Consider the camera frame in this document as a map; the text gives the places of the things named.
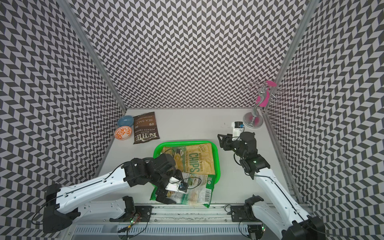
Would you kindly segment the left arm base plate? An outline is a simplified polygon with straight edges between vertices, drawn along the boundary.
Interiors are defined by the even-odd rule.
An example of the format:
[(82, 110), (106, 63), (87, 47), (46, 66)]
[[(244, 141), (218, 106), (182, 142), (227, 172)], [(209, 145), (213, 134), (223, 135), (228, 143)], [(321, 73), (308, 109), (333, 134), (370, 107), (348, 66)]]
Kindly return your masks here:
[(116, 219), (110, 218), (109, 222), (127, 223), (132, 221), (134, 217), (138, 217), (138, 220), (140, 220), (140, 222), (148, 223), (151, 220), (152, 210), (152, 206), (136, 206), (133, 212), (124, 213), (121, 217), (118, 217)]

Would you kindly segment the blue bowl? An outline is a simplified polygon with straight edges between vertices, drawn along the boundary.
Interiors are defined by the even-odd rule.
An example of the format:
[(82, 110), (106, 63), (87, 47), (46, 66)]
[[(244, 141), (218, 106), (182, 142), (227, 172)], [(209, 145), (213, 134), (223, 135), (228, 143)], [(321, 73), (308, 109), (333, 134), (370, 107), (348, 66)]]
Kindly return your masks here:
[(134, 117), (132, 116), (123, 116), (118, 120), (118, 127), (132, 127), (134, 125)]

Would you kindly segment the brown Kettle chips bag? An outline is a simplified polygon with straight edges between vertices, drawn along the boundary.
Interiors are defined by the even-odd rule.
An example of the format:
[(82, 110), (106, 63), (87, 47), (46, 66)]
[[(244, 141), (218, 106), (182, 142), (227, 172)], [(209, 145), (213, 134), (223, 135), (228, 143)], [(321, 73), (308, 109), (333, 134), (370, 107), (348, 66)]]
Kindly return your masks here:
[(155, 112), (134, 117), (134, 145), (160, 139)]

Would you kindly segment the aluminium front rail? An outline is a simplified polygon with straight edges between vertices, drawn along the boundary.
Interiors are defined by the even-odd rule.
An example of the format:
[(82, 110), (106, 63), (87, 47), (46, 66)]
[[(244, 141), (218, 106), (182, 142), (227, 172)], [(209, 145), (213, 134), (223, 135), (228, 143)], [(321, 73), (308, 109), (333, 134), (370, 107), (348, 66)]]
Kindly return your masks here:
[[(213, 204), (210, 208), (205, 207), (189, 207), (182, 205), (138, 205), (138, 206), (152, 206), (152, 216), (148, 224), (152, 225), (186, 225), (186, 224), (232, 224), (232, 218), (230, 215), (230, 206), (241, 206), (243, 204)], [(109, 222), (110, 218), (118, 217), (102, 217), (101, 211), (95, 215), (91, 215), (94, 209), (94, 206), (89, 204), (91, 210), (86, 211), (87, 213), (83, 218), (78, 218), (74, 221), (73, 224), (78, 225), (117, 225), (119, 228), (123, 226), (128, 226), (130, 222), (127, 223), (112, 223)], [(140, 220), (134, 221), (134, 227), (138, 225), (146, 225), (145, 222), (140, 222)], [(241, 222), (242, 224), (251, 223), (251, 225), (262, 224), (264, 222)]]

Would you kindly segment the green white Chulo chips bag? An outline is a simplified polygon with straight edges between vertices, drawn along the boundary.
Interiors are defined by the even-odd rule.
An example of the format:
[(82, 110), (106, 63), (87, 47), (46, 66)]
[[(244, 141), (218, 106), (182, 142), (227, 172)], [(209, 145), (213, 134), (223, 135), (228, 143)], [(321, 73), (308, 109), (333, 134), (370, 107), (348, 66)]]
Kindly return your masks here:
[(212, 193), (215, 186), (216, 175), (198, 175), (182, 173), (184, 182), (189, 187), (186, 193), (168, 191), (166, 197), (176, 204), (187, 206), (209, 207), (212, 200)]

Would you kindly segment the tan green kettle CHIPS bag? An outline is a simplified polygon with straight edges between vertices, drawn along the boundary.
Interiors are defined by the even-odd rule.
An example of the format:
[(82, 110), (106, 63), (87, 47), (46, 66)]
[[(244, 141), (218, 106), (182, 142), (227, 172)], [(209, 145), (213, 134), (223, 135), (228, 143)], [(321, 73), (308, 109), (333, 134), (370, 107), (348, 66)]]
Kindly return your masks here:
[(182, 173), (198, 175), (215, 175), (215, 163), (212, 145), (199, 144), (180, 147), (165, 147), (162, 153), (174, 157), (176, 169)]

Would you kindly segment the orange patterned bowl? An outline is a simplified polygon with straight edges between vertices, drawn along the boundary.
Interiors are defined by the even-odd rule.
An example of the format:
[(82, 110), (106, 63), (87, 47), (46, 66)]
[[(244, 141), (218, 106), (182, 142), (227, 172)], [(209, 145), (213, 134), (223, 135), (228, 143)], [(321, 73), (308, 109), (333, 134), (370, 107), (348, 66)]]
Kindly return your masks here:
[(129, 126), (119, 127), (118, 129), (116, 129), (116, 131), (114, 133), (114, 137), (117, 140), (121, 140), (121, 141), (130, 138), (131, 135), (132, 135), (132, 128)]

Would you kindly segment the green plastic basket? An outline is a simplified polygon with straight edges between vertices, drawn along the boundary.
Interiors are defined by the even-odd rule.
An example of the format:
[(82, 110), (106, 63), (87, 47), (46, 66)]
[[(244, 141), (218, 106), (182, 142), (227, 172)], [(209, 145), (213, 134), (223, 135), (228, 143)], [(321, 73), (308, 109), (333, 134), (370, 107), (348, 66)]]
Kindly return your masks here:
[(199, 145), (199, 144), (211, 144), (212, 145), (212, 151), (213, 151), (213, 156), (214, 156), (214, 163), (215, 163), (215, 171), (216, 171), (216, 181), (215, 184), (218, 183), (220, 180), (221, 176), (221, 170), (220, 170), (220, 161), (219, 161), (219, 154), (218, 154), (218, 149), (216, 145), (210, 141), (184, 141), (184, 142), (166, 142), (158, 145), (155, 148), (154, 151), (154, 158), (160, 156), (162, 153), (162, 149), (165, 147), (180, 147), (180, 146), (188, 146), (188, 145)]

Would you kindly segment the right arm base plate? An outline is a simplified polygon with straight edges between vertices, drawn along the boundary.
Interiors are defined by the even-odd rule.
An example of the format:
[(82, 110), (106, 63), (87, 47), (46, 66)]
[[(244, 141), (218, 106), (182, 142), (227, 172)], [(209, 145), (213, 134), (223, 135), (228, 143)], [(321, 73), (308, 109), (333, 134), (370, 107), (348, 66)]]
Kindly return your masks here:
[(232, 218), (232, 222), (261, 222), (257, 219), (250, 207), (246, 207), (245, 205), (241, 206), (230, 206), (230, 215)]

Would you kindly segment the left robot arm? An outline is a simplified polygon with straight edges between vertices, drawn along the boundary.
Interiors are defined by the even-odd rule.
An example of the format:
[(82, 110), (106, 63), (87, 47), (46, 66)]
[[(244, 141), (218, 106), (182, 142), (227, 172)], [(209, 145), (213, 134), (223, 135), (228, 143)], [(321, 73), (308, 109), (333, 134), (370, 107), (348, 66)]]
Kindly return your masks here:
[(134, 158), (108, 174), (81, 184), (69, 187), (60, 184), (48, 186), (46, 202), (42, 206), (43, 231), (49, 234), (68, 228), (81, 216), (79, 207), (87, 202), (117, 190), (147, 183), (157, 187), (156, 201), (166, 205), (175, 204), (174, 200), (167, 197), (168, 192), (185, 194), (189, 187), (182, 172), (176, 169), (176, 162), (170, 154), (161, 154), (157, 158)]

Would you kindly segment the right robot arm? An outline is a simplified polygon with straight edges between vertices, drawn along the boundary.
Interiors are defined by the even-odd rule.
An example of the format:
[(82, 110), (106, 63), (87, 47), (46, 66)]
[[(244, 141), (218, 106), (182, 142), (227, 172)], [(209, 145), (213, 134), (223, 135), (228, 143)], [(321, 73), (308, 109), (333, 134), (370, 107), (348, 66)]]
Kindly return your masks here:
[(231, 134), (218, 135), (220, 147), (240, 157), (239, 164), (246, 175), (262, 188), (275, 209), (272, 210), (260, 196), (245, 200), (244, 211), (248, 220), (255, 219), (267, 227), (281, 240), (324, 240), (325, 224), (312, 217), (284, 189), (270, 164), (257, 149), (255, 133), (243, 132), (238, 137)]

